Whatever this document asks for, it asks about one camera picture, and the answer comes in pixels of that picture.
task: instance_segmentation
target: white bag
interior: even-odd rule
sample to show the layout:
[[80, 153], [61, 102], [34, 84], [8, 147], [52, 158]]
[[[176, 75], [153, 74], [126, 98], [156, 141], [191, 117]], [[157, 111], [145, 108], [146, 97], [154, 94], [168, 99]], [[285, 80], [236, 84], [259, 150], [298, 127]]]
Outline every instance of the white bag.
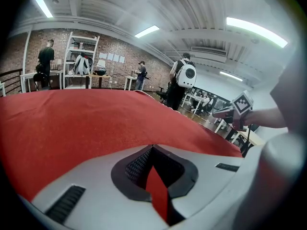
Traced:
[[93, 60], [91, 58], [85, 58], [79, 55], [76, 59], [74, 71], [78, 75], [88, 75], [92, 70]]
[[176, 82], [180, 87], [191, 89], [196, 82], [196, 69], [184, 60], [180, 61], [183, 67], [176, 74]]

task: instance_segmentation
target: man in black shirt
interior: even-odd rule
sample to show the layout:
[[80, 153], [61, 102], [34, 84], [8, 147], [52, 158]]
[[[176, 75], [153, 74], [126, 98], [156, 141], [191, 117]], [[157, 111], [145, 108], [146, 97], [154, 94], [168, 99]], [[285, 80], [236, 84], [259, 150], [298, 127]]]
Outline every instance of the man in black shirt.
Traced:
[[[189, 53], [184, 53], [182, 56], [182, 60], [184, 60], [187, 64], [194, 66], [194, 64], [190, 62], [190, 58], [191, 56]], [[184, 96], [184, 92], [186, 91], [186, 88], [180, 87], [176, 83], [176, 74], [183, 66], [183, 63], [178, 60], [174, 63], [173, 68], [169, 73], [169, 78], [171, 81], [167, 91], [167, 106], [176, 111], [178, 110], [180, 102]]]
[[38, 60], [41, 64], [41, 67], [39, 69], [36, 69], [36, 71], [45, 73], [48, 79], [50, 75], [50, 61], [54, 60], [54, 50], [52, 48], [53, 44], [53, 39], [48, 40], [47, 46], [41, 49], [38, 54]]
[[141, 61], [139, 65], [141, 66], [140, 69], [138, 71], [137, 70], [135, 71], [135, 73], [138, 74], [138, 79], [136, 80], [135, 90], [142, 90], [143, 81], [144, 81], [144, 73], [146, 71], [144, 61]]

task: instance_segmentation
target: table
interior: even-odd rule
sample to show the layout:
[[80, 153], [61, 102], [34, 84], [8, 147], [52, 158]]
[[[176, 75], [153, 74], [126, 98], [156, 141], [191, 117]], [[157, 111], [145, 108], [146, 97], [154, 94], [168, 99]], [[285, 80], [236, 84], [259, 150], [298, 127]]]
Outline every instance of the table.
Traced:
[[5, 82], [0, 82], [0, 90], [2, 90], [2, 96], [6, 96], [4, 85], [5, 85]]
[[[26, 79], [28, 79], [29, 92], [31, 92], [30, 79], [32, 79], [35, 74], [37, 74], [37, 72], [31, 72], [31, 73], [20, 75], [21, 91], [22, 91], [22, 93], [26, 93], [26, 88], [25, 88], [25, 81], [26, 81]], [[62, 74], [63, 74], [62, 70], [51, 70], [50, 71], [50, 76], [59, 75], [59, 88], [60, 89], [62, 89]]]
[[132, 77], [132, 76], [126, 76], [124, 90], [126, 90], [126, 87], [127, 87], [127, 84], [128, 84], [128, 80], [130, 80], [129, 88], [128, 88], [128, 90], [130, 90], [130, 89], [131, 89], [131, 83], [132, 83], [132, 81], [133, 81], [133, 80], [137, 80], [137, 78]]
[[[217, 127], [217, 129], [215, 130], [215, 133], [217, 133], [217, 131], [220, 129], [220, 127], [223, 125], [223, 123], [226, 123], [223, 119], [221, 120], [219, 126]], [[237, 131], [233, 128], [232, 124], [229, 125], [233, 130], [230, 132], [230, 134], [228, 136], [232, 136], [235, 132], [237, 132], [237, 134], [235, 135], [235, 137], [232, 139], [231, 143], [234, 143], [235, 140], [239, 137], [239, 136], [243, 136], [245, 139], [248, 138], [248, 129], [247, 131]], [[254, 145], [254, 146], [259, 146], [259, 145], [263, 145], [265, 144], [265, 141], [263, 139], [261, 139], [254, 131], [250, 131], [249, 134], [249, 142]]]
[[[247, 139], [248, 138], [248, 130], [247, 131], [237, 131], [236, 136], [233, 138], [233, 140], [231, 141], [231, 143], [234, 143], [235, 140], [239, 137], [239, 136], [243, 136], [243, 138]], [[264, 145], [265, 141], [263, 139], [261, 139], [254, 131], [250, 131], [249, 134], [249, 142], [254, 145], [254, 146], [259, 146], [259, 145]]]
[[197, 106], [195, 108], [195, 111], [194, 111], [194, 114], [196, 114], [196, 111], [197, 111], [198, 107], [200, 106], [200, 103], [202, 102], [202, 98], [198, 97], [198, 96], [194, 96], [192, 94], [186, 94], [186, 96], [184, 97], [184, 100], [183, 100], [183, 103], [182, 103], [181, 107], [183, 107], [184, 102], [186, 101], [187, 96], [190, 97], [189, 98], [189, 102], [190, 102], [191, 98], [193, 98], [193, 99], [198, 101], [198, 104], [197, 104]]
[[101, 89], [101, 85], [102, 85], [102, 79], [110, 79], [111, 76], [107, 76], [107, 75], [103, 75], [103, 76], [99, 76], [99, 75], [94, 75], [94, 74], [89, 74], [85, 76], [85, 88], [88, 89], [88, 85], [90, 82], [90, 77], [91, 78], [99, 78], [99, 85], [98, 88]]

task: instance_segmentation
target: red cloth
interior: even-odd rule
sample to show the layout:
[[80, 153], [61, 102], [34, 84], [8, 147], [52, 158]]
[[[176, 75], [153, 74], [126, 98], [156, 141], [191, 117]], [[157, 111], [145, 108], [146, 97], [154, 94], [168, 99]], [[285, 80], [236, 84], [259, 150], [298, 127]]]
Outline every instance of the red cloth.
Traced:
[[4, 169], [29, 201], [81, 162], [140, 145], [241, 157], [219, 135], [133, 91], [54, 90], [1, 98], [0, 138]]

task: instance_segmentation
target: black railing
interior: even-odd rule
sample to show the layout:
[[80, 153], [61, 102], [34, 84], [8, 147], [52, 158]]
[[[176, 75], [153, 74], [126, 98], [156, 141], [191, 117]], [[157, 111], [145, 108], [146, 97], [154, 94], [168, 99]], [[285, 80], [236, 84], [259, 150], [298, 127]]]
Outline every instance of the black railing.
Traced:
[[[22, 73], [23, 69], [16, 69], [16, 70], [13, 70], [13, 71], [7, 71], [7, 72], [4, 72], [4, 73], [1, 73], [0, 74], [0, 78], [1, 78], [1, 82], [8, 82], [12, 79], [15, 79], [17, 78], [17, 81], [15, 82], [12, 82], [10, 84], [5, 84], [4, 87], [5, 87], [5, 93], [8, 94], [9, 92], [12, 92], [13, 90], [17, 89], [17, 88], [20, 88], [20, 90], [18, 92], [21, 92], [21, 80], [20, 80], [20, 75]], [[14, 74], [16, 72], [19, 72], [19, 74], [17, 76], [14, 76], [14, 77], [10, 77], [9, 75], [11, 74]], [[12, 88], [12, 89], [9, 89], [8, 91], [6, 91], [8, 89], [8, 87], [12, 86], [13, 84], [16, 84], [16, 83], [19, 83], [18, 86]]]

